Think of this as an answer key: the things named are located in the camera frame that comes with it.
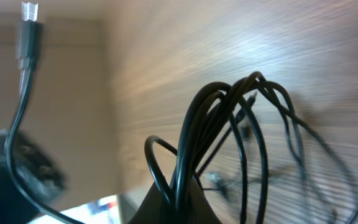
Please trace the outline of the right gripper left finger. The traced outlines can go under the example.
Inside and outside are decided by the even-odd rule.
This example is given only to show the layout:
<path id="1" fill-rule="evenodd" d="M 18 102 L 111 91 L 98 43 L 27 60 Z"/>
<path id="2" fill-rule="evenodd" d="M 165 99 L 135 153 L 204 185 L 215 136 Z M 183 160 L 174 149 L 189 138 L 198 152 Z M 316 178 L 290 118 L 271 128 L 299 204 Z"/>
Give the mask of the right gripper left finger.
<path id="1" fill-rule="evenodd" d="M 152 184 L 139 209 L 128 224 L 177 224 L 173 209 L 162 198 L 155 184 Z"/>

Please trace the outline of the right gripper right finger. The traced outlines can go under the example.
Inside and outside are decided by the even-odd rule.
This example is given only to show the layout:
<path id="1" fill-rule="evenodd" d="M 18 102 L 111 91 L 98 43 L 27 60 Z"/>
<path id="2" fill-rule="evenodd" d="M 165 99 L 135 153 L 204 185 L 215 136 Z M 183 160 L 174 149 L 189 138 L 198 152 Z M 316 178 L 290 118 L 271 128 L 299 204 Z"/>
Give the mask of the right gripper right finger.
<path id="1" fill-rule="evenodd" d="M 221 224 L 195 178 L 192 178 L 189 184 L 188 204 L 185 211 L 188 224 Z"/>

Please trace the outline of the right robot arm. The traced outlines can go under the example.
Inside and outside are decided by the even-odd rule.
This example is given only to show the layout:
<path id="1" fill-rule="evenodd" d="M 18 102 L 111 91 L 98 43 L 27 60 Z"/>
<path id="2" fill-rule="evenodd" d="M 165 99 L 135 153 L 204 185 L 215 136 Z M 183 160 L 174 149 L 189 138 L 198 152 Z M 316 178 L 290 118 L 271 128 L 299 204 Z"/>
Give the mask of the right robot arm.
<path id="1" fill-rule="evenodd" d="M 0 223 L 28 223 L 39 210 L 14 184 L 6 164 L 6 138 L 9 132 L 0 131 Z M 24 133 L 19 133 L 14 143 L 15 169 L 29 194 L 50 205 L 66 190 L 65 176 L 42 148 Z M 219 223 L 201 189 L 191 185 L 190 212 L 184 223 Z M 130 223 L 179 223 L 180 220 L 168 209 L 153 185 Z"/>

